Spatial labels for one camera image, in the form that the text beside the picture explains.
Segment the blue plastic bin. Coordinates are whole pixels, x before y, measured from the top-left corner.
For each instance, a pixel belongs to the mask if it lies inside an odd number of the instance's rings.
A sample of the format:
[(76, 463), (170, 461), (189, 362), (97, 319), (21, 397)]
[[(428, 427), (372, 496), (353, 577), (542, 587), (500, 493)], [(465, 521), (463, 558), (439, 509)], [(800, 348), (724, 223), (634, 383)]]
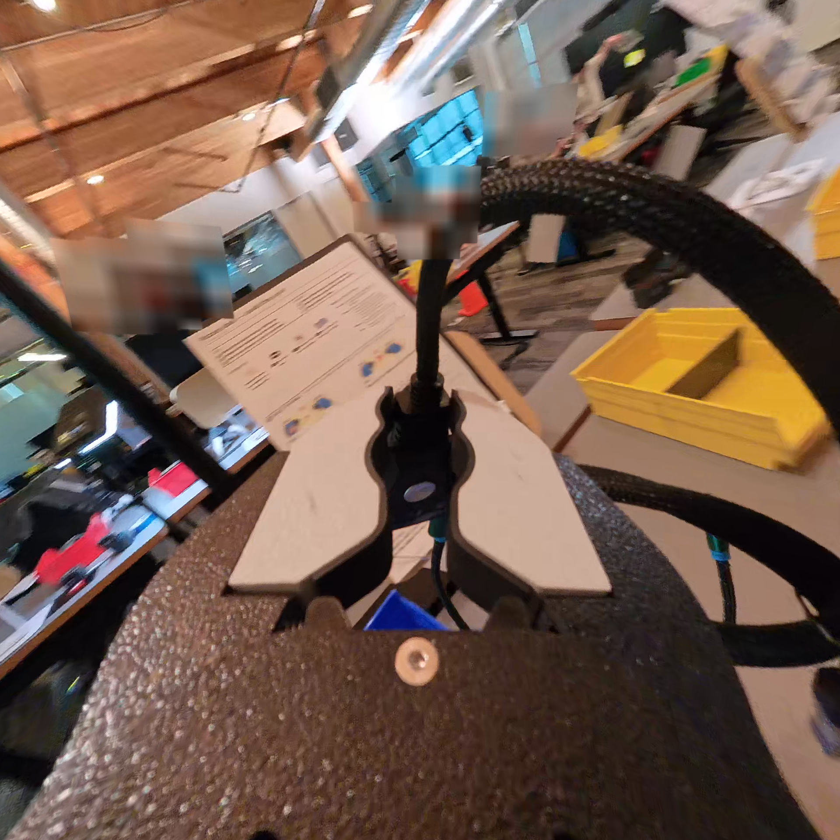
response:
[(447, 631), (448, 628), (421, 606), (405, 598), (398, 590), (387, 593), (372, 617), (363, 626), (365, 631), (414, 632)]

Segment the grey desk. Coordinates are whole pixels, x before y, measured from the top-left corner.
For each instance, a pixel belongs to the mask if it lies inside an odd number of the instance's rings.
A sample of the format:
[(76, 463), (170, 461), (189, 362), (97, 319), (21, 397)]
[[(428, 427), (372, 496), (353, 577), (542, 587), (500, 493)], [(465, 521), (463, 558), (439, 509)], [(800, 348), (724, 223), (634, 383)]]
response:
[[(838, 557), (838, 441), (817, 443), (793, 469), (764, 469), (596, 416), (582, 418), (564, 453), (593, 465), (599, 484), (619, 488), (620, 501), (686, 578), (714, 622), (721, 593), (706, 539), (695, 523), (718, 528), (728, 510), (716, 497), (781, 522)], [(753, 715), (782, 774), (823, 838), (838, 838), (838, 756), (823, 751), (814, 729), (812, 690), (819, 664), (838, 667), (838, 563), (827, 604), (796, 591), (787, 578), (733, 547), (737, 651), (761, 657), (738, 672)]]

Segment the instruction sheet on stand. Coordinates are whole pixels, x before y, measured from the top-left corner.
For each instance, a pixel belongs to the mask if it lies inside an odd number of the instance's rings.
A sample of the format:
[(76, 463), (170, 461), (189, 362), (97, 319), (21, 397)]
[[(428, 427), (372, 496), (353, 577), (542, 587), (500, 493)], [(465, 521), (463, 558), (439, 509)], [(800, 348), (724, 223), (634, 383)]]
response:
[(448, 292), (440, 282), (432, 314), (427, 294), (416, 303), (389, 280), (350, 236), (238, 302), (231, 319), (218, 320), (185, 340), (215, 380), (262, 426), (278, 449), (290, 450), (324, 417), (329, 428), (358, 431), (385, 390), (385, 441), (390, 451), (449, 451), (457, 424), (449, 397), (478, 412), (481, 443), (495, 448), (524, 438), (514, 433), (520, 414), (507, 393), (492, 389), (492, 373), (515, 393), (483, 349), (473, 360), (439, 332), (438, 373), (446, 395), (437, 414), (414, 414), (411, 381), (417, 370), (417, 328), (431, 347)]

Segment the yellow plastic bin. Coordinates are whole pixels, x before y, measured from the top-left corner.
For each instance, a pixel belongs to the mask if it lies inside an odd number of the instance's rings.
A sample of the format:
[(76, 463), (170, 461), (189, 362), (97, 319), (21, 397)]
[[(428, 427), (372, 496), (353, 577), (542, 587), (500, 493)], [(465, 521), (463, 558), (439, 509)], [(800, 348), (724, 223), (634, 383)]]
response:
[[(730, 331), (741, 363), (695, 402), (665, 392)], [(833, 435), (801, 377), (736, 308), (647, 310), (572, 373), (593, 414), (764, 469), (795, 469)]]

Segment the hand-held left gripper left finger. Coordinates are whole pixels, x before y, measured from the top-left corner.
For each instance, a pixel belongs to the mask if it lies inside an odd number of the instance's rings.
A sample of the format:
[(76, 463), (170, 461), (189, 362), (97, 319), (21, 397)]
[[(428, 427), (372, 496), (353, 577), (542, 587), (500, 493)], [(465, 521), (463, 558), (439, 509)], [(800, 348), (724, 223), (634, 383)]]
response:
[(305, 606), (329, 596), (349, 607), (385, 581), (392, 525), (374, 445), (393, 396), (391, 387), (367, 390), (290, 448), (228, 577), (230, 591)]

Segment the black metal pole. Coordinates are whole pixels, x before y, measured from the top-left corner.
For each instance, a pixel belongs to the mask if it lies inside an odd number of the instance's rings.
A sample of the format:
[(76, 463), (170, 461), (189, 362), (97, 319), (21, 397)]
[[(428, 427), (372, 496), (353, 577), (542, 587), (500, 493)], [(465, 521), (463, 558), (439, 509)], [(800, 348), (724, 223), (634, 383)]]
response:
[(1, 263), (1, 292), (16, 313), (47, 338), (67, 350), (81, 368), (123, 407), (144, 430), (203, 480), (219, 499), (236, 488), (233, 477), (218, 464), (165, 410), (154, 403), (125, 373), (88, 339), (76, 332), (17, 272)]

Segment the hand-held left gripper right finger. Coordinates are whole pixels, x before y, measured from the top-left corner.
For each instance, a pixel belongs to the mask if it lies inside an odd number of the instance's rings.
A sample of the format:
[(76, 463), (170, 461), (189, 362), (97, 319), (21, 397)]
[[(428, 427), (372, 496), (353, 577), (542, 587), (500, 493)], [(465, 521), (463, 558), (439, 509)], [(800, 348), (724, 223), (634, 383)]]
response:
[(549, 447), (481, 395), (453, 391), (447, 567), (486, 612), (503, 597), (539, 604), (613, 587)]

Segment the wooden standing desk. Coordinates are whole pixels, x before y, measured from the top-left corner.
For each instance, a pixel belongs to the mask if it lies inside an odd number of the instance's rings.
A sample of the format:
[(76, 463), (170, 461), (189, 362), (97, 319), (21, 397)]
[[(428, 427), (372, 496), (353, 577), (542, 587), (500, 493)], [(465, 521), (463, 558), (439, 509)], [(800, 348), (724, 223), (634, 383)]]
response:
[(486, 348), (527, 349), (529, 343), (539, 335), (539, 330), (536, 329), (511, 329), (509, 327), (505, 313), (488, 277), (489, 269), (503, 257), (509, 238), (515, 235), (518, 230), (519, 223), (512, 222), (480, 233), (477, 241), (468, 245), (449, 268), (444, 292), (444, 305), (449, 304), (455, 298), (459, 299), (460, 315), (469, 318), (471, 315), (467, 307), (468, 301), (466, 300), (465, 290), (471, 285), (478, 287), (484, 304), (478, 307), (476, 311), (488, 308), (492, 321), (497, 328), (495, 332), (487, 332), (476, 337), (476, 340)]

